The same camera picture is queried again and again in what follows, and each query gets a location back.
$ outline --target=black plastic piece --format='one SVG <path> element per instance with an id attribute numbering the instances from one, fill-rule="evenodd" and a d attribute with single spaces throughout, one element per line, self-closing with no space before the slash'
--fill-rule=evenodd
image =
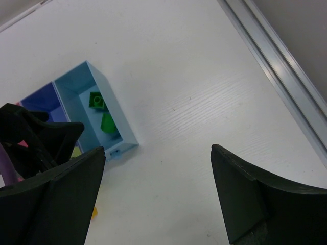
<path id="1" fill-rule="evenodd" d="M 103 147 L 0 188 L 0 244 L 83 245 L 104 170 Z"/>
<path id="2" fill-rule="evenodd" d="M 47 123 L 48 117 L 13 104 L 0 108 L 0 141 L 24 178 L 67 162 L 84 130 L 81 122 Z"/>
<path id="3" fill-rule="evenodd" d="M 327 190 L 287 180 L 219 145 L 211 161 L 230 244 L 327 244 Z"/>

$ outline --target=green block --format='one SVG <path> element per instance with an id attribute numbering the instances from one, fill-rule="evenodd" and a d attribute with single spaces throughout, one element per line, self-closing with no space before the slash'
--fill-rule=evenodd
<path id="1" fill-rule="evenodd" d="M 104 102 L 100 92 L 90 92 L 89 108 L 107 110 L 106 103 Z"/>
<path id="2" fill-rule="evenodd" d="M 103 113 L 101 129 L 105 133 L 114 133 L 117 131 L 117 127 L 110 114 Z"/>

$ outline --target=orange object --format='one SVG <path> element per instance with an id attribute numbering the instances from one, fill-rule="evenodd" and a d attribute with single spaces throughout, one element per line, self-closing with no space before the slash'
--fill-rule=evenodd
<path id="1" fill-rule="evenodd" d="M 97 216 L 98 216 L 98 210 L 96 207 L 94 207 L 91 220 L 94 220 Z"/>

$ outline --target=light blue tray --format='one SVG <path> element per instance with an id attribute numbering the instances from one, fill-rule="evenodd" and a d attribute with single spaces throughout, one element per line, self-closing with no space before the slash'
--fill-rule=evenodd
<path id="1" fill-rule="evenodd" d="M 87 61 L 56 79 L 54 87 L 67 119 L 84 123 L 85 130 L 79 138 L 82 152 L 102 145 L 110 160 L 138 145 L 108 80 Z M 104 133 L 100 128 L 103 111 L 88 107 L 90 92 L 95 91 L 101 93 L 117 132 Z"/>

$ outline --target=white surface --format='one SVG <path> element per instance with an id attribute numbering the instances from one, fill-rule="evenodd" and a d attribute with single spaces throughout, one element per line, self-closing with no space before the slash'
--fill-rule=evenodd
<path id="1" fill-rule="evenodd" d="M 0 188 L 4 187 L 4 186 L 5 186 L 4 180 L 3 180 L 2 176 L 0 175 Z"/>
<path id="2" fill-rule="evenodd" d="M 141 144 L 106 166 L 86 244 L 228 244 L 213 143 L 327 187 L 327 170 L 215 0 L 54 0 L 0 33 L 0 57 L 1 104 L 90 61 Z"/>

